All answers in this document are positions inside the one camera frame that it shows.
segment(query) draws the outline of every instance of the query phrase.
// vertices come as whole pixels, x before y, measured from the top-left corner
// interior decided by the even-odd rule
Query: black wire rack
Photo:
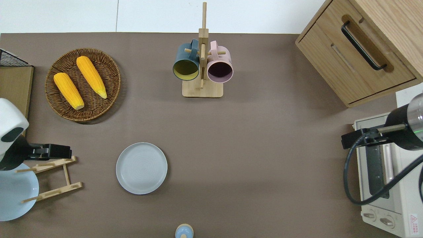
[[[12,55],[11,53],[0,49],[0,66],[32,66]]]

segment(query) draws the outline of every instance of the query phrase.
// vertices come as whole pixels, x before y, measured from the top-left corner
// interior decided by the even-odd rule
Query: black handle
[[[344,25],[341,27],[342,33],[345,37],[351,42],[354,48],[361,54],[361,56],[366,60],[366,62],[374,69],[374,70],[381,70],[386,67],[386,64],[382,66],[378,66],[372,58],[368,55],[368,53],[361,47],[361,45],[354,39],[351,33],[347,30],[346,26],[349,24],[349,21],[346,21]]]

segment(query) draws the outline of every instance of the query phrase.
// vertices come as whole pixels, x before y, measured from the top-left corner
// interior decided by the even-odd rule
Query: mug handle
[[[191,59],[191,60],[195,60],[195,57],[197,57],[197,52],[198,52],[198,40],[192,39],[192,41],[191,41],[191,53],[188,56],[188,58]]]
[[[210,52],[211,52],[211,59],[213,61],[219,59],[219,56],[217,55],[217,41],[210,42]]]

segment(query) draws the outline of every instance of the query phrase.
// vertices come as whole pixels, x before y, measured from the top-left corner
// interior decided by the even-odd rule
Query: cable
[[[379,133],[377,129],[372,129],[366,133],[364,133],[363,135],[361,135],[355,142],[354,144],[351,146],[351,149],[348,152],[348,155],[346,157],[346,161],[345,161],[345,166],[344,166],[344,172],[343,172],[343,183],[344,183],[344,189],[345,189],[345,194],[348,197],[348,199],[354,203],[355,205],[366,205],[369,204],[371,202],[374,202],[376,199],[380,198],[381,195],[385,194],[386,192],[388,192],[395,184],[397,184],[402,178],[404,178],[408,173],[410,173],[415,167],[417,167],[419,164],[421,164],[423,162],[423,155],[420,155],[417,159],[415,159],[413,162],[411,162],[407,167],[405,167],[398,175],[396,175],[388,184],[386,184],[382,189],[380,189],[377,193],[375,193],[373,196],[369,197],[368,199],[365,199],[363,201],[358,201],[355,200],[348,189],[348,167],[349,167],[349,162],[351,160],[351,156],[352,153],[355,151],[355,148],[361,143],[362,140],[364,140],[364,138],[366,138],[367,136],[374,134],[374,133]],[[419,177],[419,191],[420,191],[420,198],[422,199],[423,202],[423,195],[422,195],[422,183],[423,183],[423,168],[420,172],[420,177]]]

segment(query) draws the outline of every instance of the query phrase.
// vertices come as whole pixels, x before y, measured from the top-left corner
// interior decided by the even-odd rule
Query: warning label
[[[410,214],[410,232],[413,235],[419,234],[419,220],[417,219],[417,214]]]

